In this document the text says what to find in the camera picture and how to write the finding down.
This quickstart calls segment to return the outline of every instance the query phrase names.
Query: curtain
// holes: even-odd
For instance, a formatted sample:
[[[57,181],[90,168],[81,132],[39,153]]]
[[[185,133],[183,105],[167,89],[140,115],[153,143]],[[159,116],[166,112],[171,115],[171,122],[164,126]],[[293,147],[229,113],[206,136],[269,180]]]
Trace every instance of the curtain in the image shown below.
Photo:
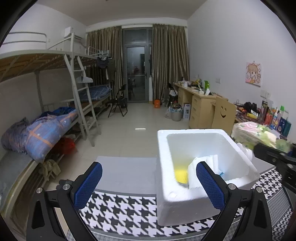
[[[188,48],[185,27],[153,25],[152,85],[153,100],[161,99],[167,83],[185,77],[189,80]]]
[[[99,50],[109,50],[110,57],[115,63],[115,74],[109,74],[112,83],[113,94],[116,95],[123,84],[123,51],[122,51],[122,28],[121,26],[104,28],[88,33],[86,39],[87,47],[91,46]],[[95,85],[106,84],[106,70],[96,65],[87,68],[87,74],[93,78]]]

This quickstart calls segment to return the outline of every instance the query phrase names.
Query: black and white rug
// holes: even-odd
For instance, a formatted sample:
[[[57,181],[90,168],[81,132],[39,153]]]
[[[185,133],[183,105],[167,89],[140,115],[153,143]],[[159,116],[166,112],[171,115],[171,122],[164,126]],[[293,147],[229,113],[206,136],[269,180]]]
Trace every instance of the black and white rug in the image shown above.
[[[262,187],[268,200],[273,238],[279,240],[292,211],[281,187],[281,175],[271,169],[254,185]],[[216,216],[177,226],[159,226],[155,195],[138,195],[95,190],[86,207],[79,211],[83,221],[98,240],[200,240]],[[230,240],[238,225],[243,208],[237,210],[225,238]],[[68,240],[74,240],[70,231]]]

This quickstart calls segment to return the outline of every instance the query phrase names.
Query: wooden bed slats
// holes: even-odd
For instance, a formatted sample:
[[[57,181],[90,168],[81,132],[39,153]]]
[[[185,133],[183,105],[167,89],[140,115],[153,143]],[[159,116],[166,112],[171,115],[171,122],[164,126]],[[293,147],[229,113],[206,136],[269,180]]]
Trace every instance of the wooden bed slats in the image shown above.
[[[55,51],[55,53],[48,53],[44,50],[41,53],[27,53],[9,56],[0,59],[0,82],[19,75],[33,73],[35,71],[61,69],[66,68],[64,55],[69,54],[63,51]],[[91,65],[95,62],[93,57],[81,56],[81,62],[84,66]],[[79,68],[79,63],[76,58],[74,66]]]

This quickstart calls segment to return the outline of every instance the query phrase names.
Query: balcony door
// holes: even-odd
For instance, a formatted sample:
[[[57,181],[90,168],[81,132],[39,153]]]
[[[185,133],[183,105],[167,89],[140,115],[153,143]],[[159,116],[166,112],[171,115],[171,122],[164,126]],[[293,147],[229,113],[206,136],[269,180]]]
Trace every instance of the balcony door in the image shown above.
[[[124,81],[129,102],[148,102],[152,29],[124,29]]]

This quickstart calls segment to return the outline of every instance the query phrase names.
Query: smiley face chair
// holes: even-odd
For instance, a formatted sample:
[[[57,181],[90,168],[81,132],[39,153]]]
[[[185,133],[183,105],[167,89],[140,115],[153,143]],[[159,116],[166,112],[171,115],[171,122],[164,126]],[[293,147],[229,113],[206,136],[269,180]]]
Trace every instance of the smiley face chair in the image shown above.
[[[235,114],[237,111],[236,106],[218,96],[216,98],[215,106],[216,107],[212,128],[222,129],[228,135],[230,135],[235,120]]]

